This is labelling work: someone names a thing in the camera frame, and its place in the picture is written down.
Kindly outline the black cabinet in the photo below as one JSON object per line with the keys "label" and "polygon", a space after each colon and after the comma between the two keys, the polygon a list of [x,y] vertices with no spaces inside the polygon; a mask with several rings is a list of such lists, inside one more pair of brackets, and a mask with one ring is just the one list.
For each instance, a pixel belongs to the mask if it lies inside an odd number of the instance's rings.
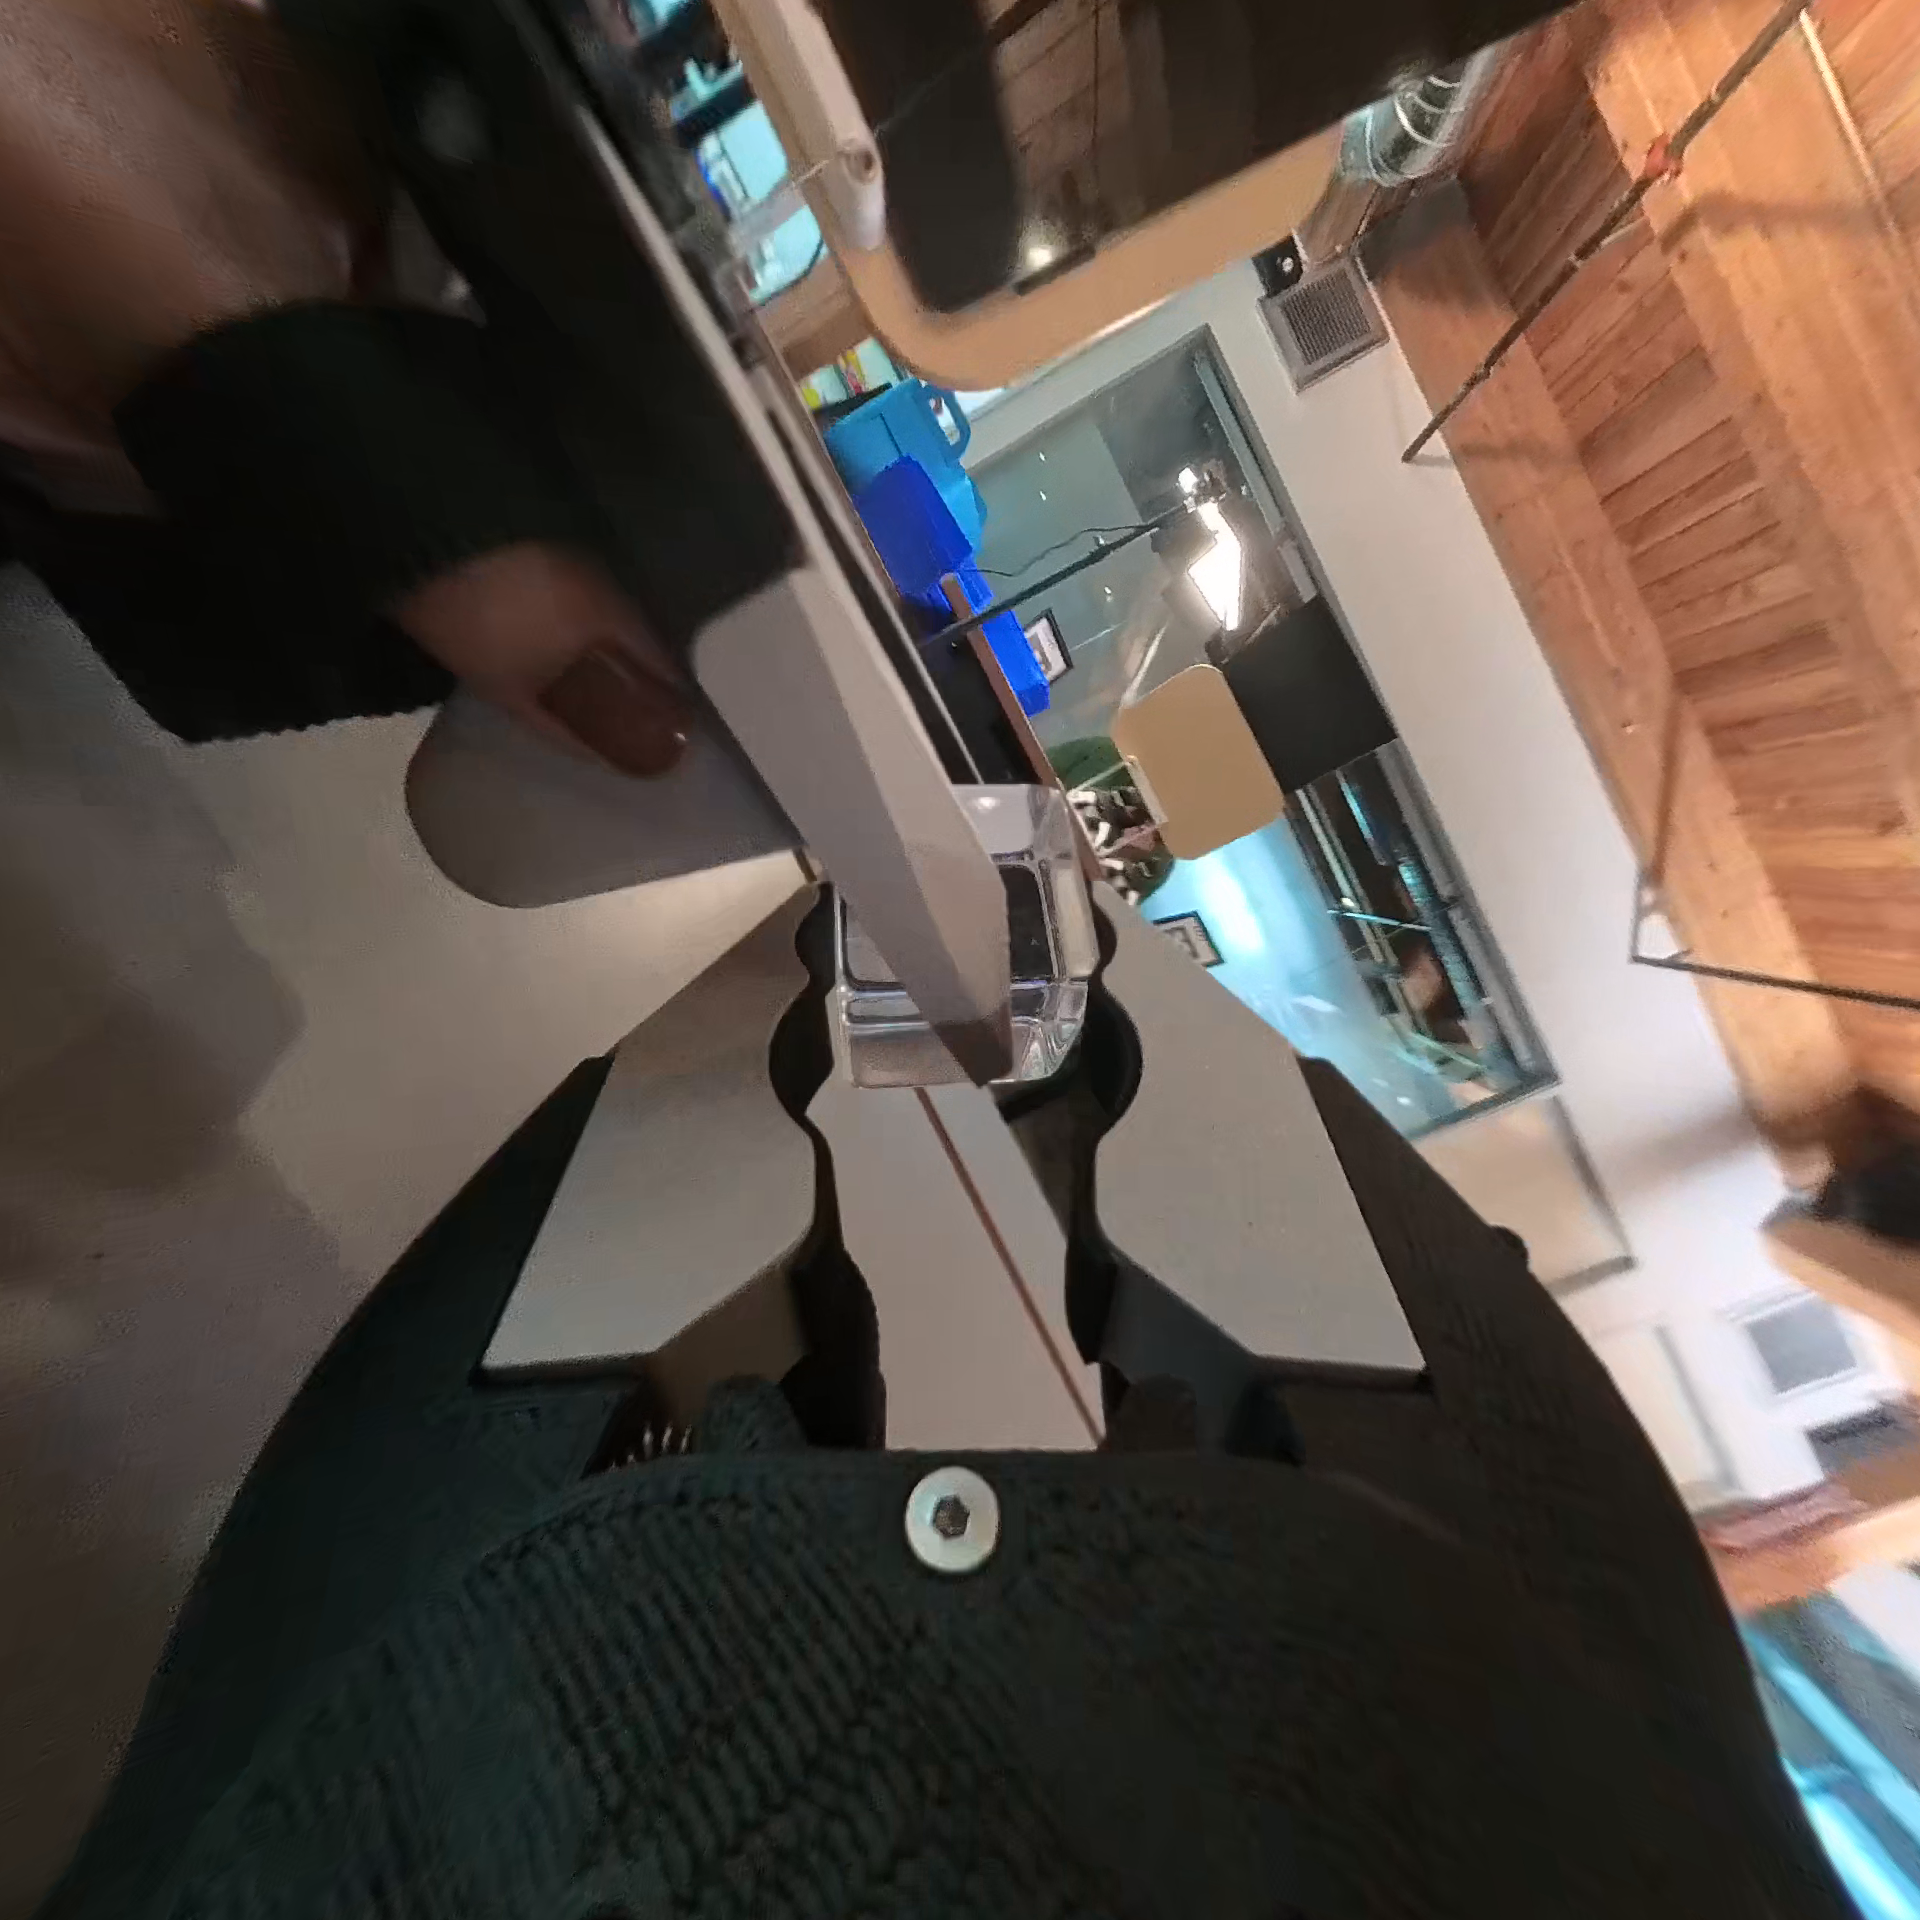
{"label": "black cabinet", "polygon": [[1323,594],[1263,616],[1212,664],[1283,792],[1293,795],[1402,737]]}

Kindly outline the wall vent grille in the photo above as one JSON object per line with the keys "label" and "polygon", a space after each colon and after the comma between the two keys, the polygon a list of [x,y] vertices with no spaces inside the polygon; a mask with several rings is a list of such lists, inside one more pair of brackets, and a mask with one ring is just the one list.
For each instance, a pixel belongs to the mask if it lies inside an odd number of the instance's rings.
{"label": "wall vent grille", "polygon": [[1278,287],[1259,301],[1259,311],[1295,392],[1388,345],[1383,309],[1351,255]]}

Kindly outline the light blue container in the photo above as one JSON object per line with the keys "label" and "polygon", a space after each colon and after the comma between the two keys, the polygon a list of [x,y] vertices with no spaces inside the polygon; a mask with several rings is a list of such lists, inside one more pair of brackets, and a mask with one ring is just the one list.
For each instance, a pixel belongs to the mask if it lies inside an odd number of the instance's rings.
{"label": "light blue container", "polygon": [[971,421],[955,392],[905,377],[818,417],[822,442],[844,486],[854,496],[899,461],[918,464],[938,488],[971,479]]}

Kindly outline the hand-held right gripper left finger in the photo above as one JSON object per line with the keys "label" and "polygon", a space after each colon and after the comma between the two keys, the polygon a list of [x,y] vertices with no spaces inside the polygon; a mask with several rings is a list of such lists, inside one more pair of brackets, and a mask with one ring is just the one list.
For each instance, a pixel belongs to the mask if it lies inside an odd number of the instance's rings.
{"label": "hand-held right gripper left finger", "polygon": [[487,1344],[490,1377],[635,1376],[690,1424],[723,1381],[807,1354],[793,1267],[818,1214],[814,1139],[778,1090],[810,970],[812,881],[615,1049]]}

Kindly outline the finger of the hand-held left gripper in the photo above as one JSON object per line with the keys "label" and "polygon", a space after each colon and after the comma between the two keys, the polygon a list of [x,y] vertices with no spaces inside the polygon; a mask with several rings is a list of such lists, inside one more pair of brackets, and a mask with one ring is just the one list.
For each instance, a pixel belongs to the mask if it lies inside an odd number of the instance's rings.
{"label": "finger of the hand-held left gripper", "polygon": [[955,1065],[1013,1065],[991,855],[849,587],[785,573],[703,623],[692,674]]}

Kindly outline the blue plastic bin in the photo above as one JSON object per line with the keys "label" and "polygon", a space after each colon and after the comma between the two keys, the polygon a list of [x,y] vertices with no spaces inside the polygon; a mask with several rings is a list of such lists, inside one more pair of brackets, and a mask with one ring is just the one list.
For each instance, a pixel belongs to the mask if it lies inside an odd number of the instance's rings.
{"label": "blue plastic bin", "polygon": [[983,571],[967,562],[955,578],[967,597],[967,608],[986,611],[978,630],[1022,713],[1046,710],[1052,690],[1073,671],[1073,655],[1052,611],[1019,614],[1013,608],[989,611],[991,594]]}
{"label": "blue plastic bin", "polygon": [[852,502],[892,585],[929,608],[947,608],[943,579],[973,562],[986,528],[971,472],[902,455],[854,486]]}

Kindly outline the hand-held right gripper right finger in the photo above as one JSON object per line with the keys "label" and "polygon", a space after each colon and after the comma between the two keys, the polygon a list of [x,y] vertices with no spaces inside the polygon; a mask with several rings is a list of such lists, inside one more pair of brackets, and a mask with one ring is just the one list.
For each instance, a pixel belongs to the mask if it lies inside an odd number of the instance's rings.
{"label": "hand-held right gripper right finger", "polygon": [[1066,1237],[1079,1359],[1241,1387],[1413,1387],[1425,1358],[1306,1065],[1108,885],[1068,1066],[1001,1101]]}

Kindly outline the person's left hand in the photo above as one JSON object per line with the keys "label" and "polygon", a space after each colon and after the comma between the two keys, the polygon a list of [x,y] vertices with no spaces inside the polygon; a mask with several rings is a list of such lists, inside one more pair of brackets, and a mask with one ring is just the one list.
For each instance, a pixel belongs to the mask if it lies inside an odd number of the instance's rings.
{"label": "person's left hand", "polygon": [[684,671],[262,5],[4,5],[4,553],[185,741],[467,687],[626,777]]}

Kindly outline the black metal hanging rack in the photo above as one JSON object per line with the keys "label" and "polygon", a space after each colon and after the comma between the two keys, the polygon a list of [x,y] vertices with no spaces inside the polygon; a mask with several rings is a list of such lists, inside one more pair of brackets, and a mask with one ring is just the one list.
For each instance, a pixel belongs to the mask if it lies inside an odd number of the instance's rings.
{"label": "black metal hanging rack", "polygon": [[1708,557],[1639,587],[1669,643],[1685,741],[1713,751],[1755,879],[1725,879],[1731,915],[1783,920],[1753,950],[1709,930],[1713,879],[1691,847],[1705,806],[1683,800],[1675,747],[1655,779],[1629,910],[1636,965],[1750,991],[1915,1015],[1915,255],[1834,75],[1817,5],[1585,5],[1551,22],[1623,183],[1406,445],[1459,464],[1519,457],[1471,440],[1501,368],[1546,369],[1535,330],[1618,240],[1671,287],[1694,398],[1655,399],[1596,375],[1591,427],[1554,413],[1597,499],[1629,425],[1722,434],[1750,470],[1742,545],[1772,557],[1725,585],[1679,587]]}

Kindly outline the bright floor lamp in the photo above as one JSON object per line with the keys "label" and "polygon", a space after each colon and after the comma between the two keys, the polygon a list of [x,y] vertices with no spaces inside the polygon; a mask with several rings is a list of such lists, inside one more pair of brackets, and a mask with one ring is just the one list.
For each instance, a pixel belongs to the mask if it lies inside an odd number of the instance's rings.
{"label": "bright floor lamp", "polygon": [[1186,464],[1174,475],[1174,488],[1162,554],[1212,611],[1217,627],[1237,635],[1246,614],[1247,559],[1229,475],[1217,464]]}

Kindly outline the clear acrylic cube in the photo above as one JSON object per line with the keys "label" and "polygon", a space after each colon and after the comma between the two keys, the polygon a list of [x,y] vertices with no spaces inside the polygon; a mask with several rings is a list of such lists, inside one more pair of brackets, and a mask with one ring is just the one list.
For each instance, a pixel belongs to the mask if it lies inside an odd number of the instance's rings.
{"label": "clear acrylic cube", "polygon": [[[1068,797],[1041,783],[955,787],[1003,891],[1011,952],[1011,1066],[991,1090],[1046,1080],[1068,1065],[1098,970],[1098,915]],[[831,1056],[854,1088],[947,1088],[967,1073],[882,959],[863,926],[831,903]]]}

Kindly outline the large silver ventilation duct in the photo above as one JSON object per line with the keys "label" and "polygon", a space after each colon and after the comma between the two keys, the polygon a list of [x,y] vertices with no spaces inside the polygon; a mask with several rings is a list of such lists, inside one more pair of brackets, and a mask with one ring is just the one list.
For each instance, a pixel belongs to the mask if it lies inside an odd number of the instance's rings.
{"label": "large silver ventilation duct", "polygon": [[1499,77],[1503,56],[1507,42],[1497,41],[1418,80],[1402,80],[1351,112],[1339,135],[1338,177],[1396,187],[1439,174]]}

